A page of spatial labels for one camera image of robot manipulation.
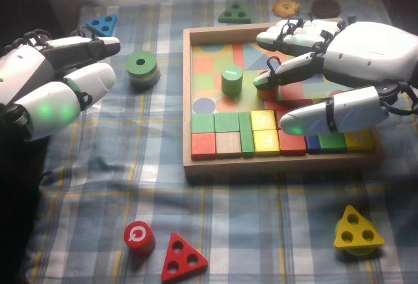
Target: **triangular block with holes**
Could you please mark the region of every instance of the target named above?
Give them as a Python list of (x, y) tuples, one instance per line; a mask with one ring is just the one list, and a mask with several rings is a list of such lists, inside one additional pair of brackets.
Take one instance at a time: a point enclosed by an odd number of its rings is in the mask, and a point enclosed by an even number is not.
[(334, 247), (337, 249), (358, 249), (379, 247), (385, 243), (374, 226), (352, 206), (348, 205), (336, 233)]
[(165, 256), (161, 281), (173, 283), (199, 274), (208, 267), (208, 261), (177, 233), (172, 233)]
[(219, 23), (249, 24), (251, 14), (242, 3), (235, 1), (219, 15), (217, 20)]
[(86, 25), (94, 28), (94, 30), (102, 37), (111, 37), (117, 21), (118, 16), (116, 14), (111, 14), (101, 18), (92, 18), (91, 20), (86, 21)]

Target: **round green piece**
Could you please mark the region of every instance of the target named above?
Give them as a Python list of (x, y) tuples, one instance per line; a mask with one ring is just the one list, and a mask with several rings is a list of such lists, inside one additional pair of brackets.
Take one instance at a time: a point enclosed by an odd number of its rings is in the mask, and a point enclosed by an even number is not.
[[(335, 226), (335, 236), (338, 233), (338, 229), (340, 228), (341, 221), (342, 221), (342, 218), (337, 222), (337, 225)], [(376, 247), (369, 247), (369, 248), (358, 248), (358, 249), (345, 249), (345, 251), (347, 251), (349, 254), (356, 256), (356, 257), (364, 257), (364, 256), (371, 254), (375, 249)]]
[(134, 52), (126, 60), (126, 71), (129, 76), (139, 80), (149, 77), (156, 69), (157, 60), (149, 51)]
[(238, 65), (230, 65), (222, 71), (222, 91), (230, 96), (238, 96), (242, 91), (244, 72)]

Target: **robotic hand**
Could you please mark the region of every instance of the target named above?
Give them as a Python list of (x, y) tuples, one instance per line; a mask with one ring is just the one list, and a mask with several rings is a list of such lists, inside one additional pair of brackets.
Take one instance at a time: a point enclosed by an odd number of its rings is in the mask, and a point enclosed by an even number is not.
[[(274, 89), (322, 73), (327, 80), (352, 89), (324, 102), (284, 115), (287, 134), (318, 135), (333, 131), (360, 131), (389, 117), (418, 114), (418, 37), (401, 29), (373, 22), (328, 22), (290, 19), (258, 34), (257, 44), (270, 51), (296, 56), (281, 63), (267, 61), (270, 72), (254, 80), (259, 90)], [(279, 66), (270, 63), (276, 59)], [(406, 92), (411, 110), (392, 106)]]
[(54, 134), (113, 87), (112, 67), (95, 62), (117, 54), (119, 40), (77, 33), (51, 40), (38, 29), (5, 47), (0, 57), (1, 138), (36, 140)]

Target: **blue and white checkered cloth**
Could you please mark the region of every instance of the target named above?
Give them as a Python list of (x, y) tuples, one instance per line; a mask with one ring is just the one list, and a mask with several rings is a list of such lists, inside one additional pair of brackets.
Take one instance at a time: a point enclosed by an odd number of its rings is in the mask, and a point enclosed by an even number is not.
[[(242, 0), (253, 22), (277, 22), (276, 0)], [(308, 12), (313, 0), (297, 0)], [(346, 18), (389, 23), (381, 0), (338, 0)], [(159, 283), (171, 232), (210, 263), (187, 283), (418, 283), (418, 124), (380, 125), (386, 158), (373, 170), (217, 176), (190, 185), (182, 166), (183, 29), (222, 25), (222, 1), (84, 7), (80, 23), (116, 13), (121, 51), (107, 60), (113, 90), (55, 135), (23, 272), (30, 283)], [(127, 55), (157, 55), (159, 83), (135, 93)], [(408, 104), (401, 100), (401, 106)], [(386, 244), (367, 259), (333, 248), (334, 228), (351, 204)], [(156, 248), (129, 253), (124, 228), (148, 222)]]

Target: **yellow triangle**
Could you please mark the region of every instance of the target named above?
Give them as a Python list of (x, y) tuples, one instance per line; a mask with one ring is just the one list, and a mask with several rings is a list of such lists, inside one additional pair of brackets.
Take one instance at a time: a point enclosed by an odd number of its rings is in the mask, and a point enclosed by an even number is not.
[(334, 241), (338, 249), (378, 247), (385, 243), (383, 237), (357, 210), (348, 205)]

